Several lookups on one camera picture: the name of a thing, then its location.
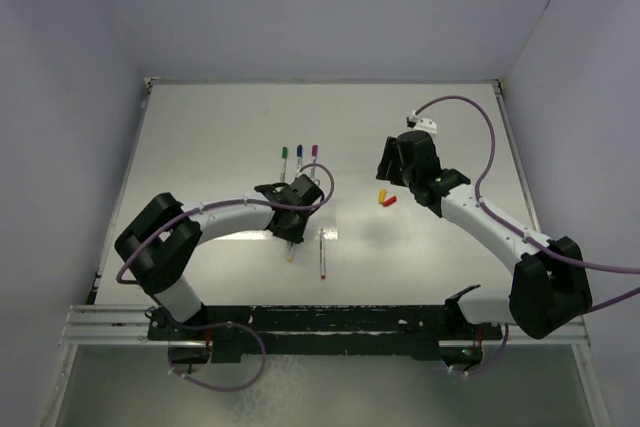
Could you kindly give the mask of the red pen cap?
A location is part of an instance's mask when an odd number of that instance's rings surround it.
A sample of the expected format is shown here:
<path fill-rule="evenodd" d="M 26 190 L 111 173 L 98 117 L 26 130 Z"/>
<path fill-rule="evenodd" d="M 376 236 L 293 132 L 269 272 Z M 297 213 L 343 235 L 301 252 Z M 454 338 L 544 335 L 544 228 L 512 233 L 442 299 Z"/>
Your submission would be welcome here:
<path fill-rule="evenodd" d="M 392 196 L 392 197 L 390 197 L 390 198 L 386 199 L 386 200 L 382 203 L 382 205 L 383 205 L 384 207 L 389 207 L 389 206 L 393 205 L 393 204 L 394 204 L 394 203 L 396 203 L 396 202 L 397 202 L 397 197 L 396 197 L 396 196 Z"/>

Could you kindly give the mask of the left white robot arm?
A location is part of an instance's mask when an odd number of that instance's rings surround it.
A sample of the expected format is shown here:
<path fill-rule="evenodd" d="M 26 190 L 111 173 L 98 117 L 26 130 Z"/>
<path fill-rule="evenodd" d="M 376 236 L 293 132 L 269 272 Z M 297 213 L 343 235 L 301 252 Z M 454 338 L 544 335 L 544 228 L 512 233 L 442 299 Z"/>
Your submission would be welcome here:
<path fill-rule="evenodd" d="M 292 183 L 264 184 L 242 199 L 189 207 L 171 193 L 156 195 L 117 237 L 114 247 L 134 282 L 171 315 L 184 339 L 202 334 L 204 304 L 184 271 L 196 247 L 245 231 L 268 231 L 299 244 L 315 205 L 325 200 L 305 174 Z"/>

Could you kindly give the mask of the green marker pen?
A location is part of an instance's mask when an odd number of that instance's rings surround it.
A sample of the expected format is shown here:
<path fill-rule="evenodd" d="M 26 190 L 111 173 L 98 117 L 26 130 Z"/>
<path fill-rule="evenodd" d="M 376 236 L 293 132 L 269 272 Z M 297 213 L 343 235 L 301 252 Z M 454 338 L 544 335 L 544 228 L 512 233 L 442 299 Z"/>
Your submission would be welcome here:
<path fill-rule="evenodd" d="M 279 182 L 284 183 L 286 181 L 286 166 L 287 166 L 287 157 L 281 157 L 281 169 L 279 175 Z"/>

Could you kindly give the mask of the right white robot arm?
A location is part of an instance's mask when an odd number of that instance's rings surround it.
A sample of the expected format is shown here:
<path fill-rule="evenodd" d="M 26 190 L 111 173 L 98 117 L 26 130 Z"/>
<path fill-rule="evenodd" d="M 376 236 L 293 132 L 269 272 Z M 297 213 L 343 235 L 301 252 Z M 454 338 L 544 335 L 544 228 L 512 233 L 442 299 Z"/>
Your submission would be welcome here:
<path fill-rule="evenodd" d="M 446 300 L 444 323 L 452 336 L 467 338 L 480 324 L 494 323 L 542 339 L 592 308 L 577 243 L 532 231 L 481 199 L 469 178 L 441 167 L 428 133 L 387 138 L 376 177 L 408 188 L 418 205 L 471 235 L 511 275 L 507 293 L 472 285 Z"/>

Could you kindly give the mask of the red marker pen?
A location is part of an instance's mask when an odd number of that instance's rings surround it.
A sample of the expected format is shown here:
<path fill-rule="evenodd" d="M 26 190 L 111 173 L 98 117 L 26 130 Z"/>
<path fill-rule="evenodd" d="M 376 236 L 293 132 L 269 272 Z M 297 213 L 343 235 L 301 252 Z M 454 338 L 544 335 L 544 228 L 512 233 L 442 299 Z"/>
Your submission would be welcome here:
<path fill-rule="evenodd" d="M 327 276 L 325 241 L 326 241 L 325 229 L 321 228 L 319 230 L 319 274 L 320 274 L 320 279 L 322 281 L 326 280 L 326 276 Z"/>

